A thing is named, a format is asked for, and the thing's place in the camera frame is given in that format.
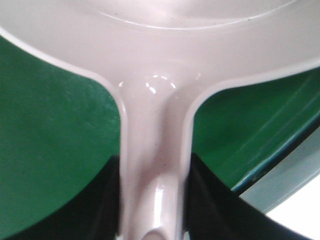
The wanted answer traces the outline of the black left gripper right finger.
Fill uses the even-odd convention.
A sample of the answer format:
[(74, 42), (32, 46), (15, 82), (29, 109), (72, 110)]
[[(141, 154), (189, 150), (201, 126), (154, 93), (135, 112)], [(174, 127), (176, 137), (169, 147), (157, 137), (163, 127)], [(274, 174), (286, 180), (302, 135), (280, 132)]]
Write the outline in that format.
[(192, 240), (305, 240), (242, 200), (191, 155), (185, 224)]

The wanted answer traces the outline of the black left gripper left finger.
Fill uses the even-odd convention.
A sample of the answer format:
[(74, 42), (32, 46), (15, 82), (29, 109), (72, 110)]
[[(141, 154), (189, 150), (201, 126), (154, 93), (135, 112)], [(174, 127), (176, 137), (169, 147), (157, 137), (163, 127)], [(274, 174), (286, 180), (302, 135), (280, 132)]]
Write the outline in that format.
[(3, 240), (114, 240), (119, 222), (119, 157), (91, 181), (66, 171), (20, 169), (0, 175)]

